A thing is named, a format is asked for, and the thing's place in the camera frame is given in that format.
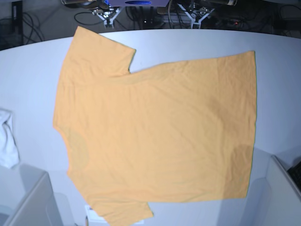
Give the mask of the orange T-shirt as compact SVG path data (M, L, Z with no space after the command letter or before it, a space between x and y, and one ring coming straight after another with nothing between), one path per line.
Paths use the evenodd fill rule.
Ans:
M150 202L244 198L256 124L255 53L129 71L135 50L78 27L53 126L67 174L111 226L151 218Z

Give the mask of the white slotted tray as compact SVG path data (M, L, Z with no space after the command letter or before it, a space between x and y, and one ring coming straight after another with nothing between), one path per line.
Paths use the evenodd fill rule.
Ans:
M86 216L88 218L89 226L108 226L109 224L89 206L85 205Z

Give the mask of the white cloth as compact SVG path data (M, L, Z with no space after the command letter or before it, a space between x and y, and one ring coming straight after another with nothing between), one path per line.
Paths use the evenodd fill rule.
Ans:
M14 134L12 113L0 110L0 165L11 169L19 162L19 151L16 146Z

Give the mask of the grey box right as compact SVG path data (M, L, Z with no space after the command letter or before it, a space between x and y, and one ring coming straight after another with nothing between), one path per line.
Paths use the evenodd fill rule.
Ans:
M266 176L249 189L241 226L299 226L301 193L280 161L272 156Z

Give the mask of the grey box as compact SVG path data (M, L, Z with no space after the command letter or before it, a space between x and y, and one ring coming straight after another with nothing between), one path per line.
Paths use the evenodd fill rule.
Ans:
M0 170L2 226L62 226L48 172L21 165Z
M272 156L266 176L249 189L241 226L299 226L301 193L280 161Z

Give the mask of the grey box left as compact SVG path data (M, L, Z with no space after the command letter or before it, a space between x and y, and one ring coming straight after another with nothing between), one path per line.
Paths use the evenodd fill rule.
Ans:
M0 170L2 226L62 226L48 172L21 165Z

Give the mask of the black keyboard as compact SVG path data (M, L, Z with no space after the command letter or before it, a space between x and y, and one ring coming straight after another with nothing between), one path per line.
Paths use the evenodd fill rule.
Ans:
M291 167L287 172L298 189L301 190L301 162Z

